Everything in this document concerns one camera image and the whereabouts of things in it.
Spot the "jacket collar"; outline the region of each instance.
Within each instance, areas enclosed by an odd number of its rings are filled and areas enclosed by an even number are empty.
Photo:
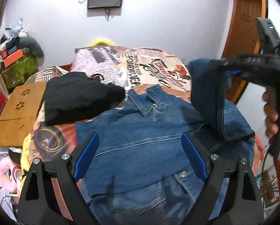
[[[160,85],[146,89],[146,93],[138,95],[133,89],[128,92],[129,99],[137,106],[141,114],[146,117],[153,107],[162,107],[172,103],[175,96],[165,93]]]

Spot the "metal screw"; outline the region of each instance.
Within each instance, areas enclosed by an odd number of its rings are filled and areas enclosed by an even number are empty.
[[[67,160],[69,157],[70,157],[70,155],[68,153],[65,153],[62,155],[63,160]]]
[[[212,155],[211,155],[211,158],[212,158],[213,160],[218,160],[218,159],[219,159],[219,156],[216,155],[216,154],[212,154]]]
[[[178,177],[180,177],[180,178],[185,178],[185,177],[188,176],[188,174],[189,174],[189,172],[182,171],[181,174],[180,174]]]
[[[40,162],[40,159],[39,158],[36,158],[32,161],[34,164],[38,164]]]
[[[242,164],[247,164],[247,160],[245,158],[242,158],[240,161]]]
[[[155,113],[156,113],[157,115],[160,115],[160,114],[162,114],[163,112],[161,112],[161,111],[159,111],[159,110],[156,110]]]

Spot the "black cloth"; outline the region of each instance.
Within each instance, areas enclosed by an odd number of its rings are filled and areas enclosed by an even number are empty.
[[[3,35],[0,39],[0,44],[4,43],[7,40],[7,37]]]
[[[9,152],[9,156],[12,159],[12,161],[15,162],[16,164],[20,165],[21,153],[13,152],[10,149],[8,152]]]
[[[124,88],[104,85],[82,72],[54,77],[44,92],[45,123],[51,126],[90,119],[116,107],[124,98]]]
[[[19,41],[20,41],[20,38],[19,38],[19,37],[15,37],[15,38],[13,38],[12,40],[10,40],[10,42],[8,42],[8,43],[6,44],[6,46],[5,46],[6,50],[9,51],[9,50],[12,49],[13,47],[18,46]]]

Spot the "gray cloth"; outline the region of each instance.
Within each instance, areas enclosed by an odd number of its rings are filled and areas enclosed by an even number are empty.
[[[8,216],[12,220],[17,221],[16,217],[13,213],[11,195],[8,191],[5,190],[4,187],[0,188],[0,205],[1,205],[1,208],[5,211],[6,214],[8,214]]]
[[[30,36],[20,38],[17,48],[22,49],[24,47],[28,47],[30,49],[30,52],[33,53],[37,58],[44,57],[44,53],[40,45],[34,38]]]

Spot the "cardboard box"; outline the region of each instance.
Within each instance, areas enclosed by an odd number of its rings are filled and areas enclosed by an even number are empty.
[[[13,54],[9,55],[5,60],[4,60],[4,64],[5,67],[10,66],[13,62],[15,62],[16,60],[18,60],[19,58],[23,57],[23,52],[21,49],[19,49],[18,51],[14,52]]]
[[[0,116],[0,146],[22,147],[37,118],[45,82],[18,86]]]

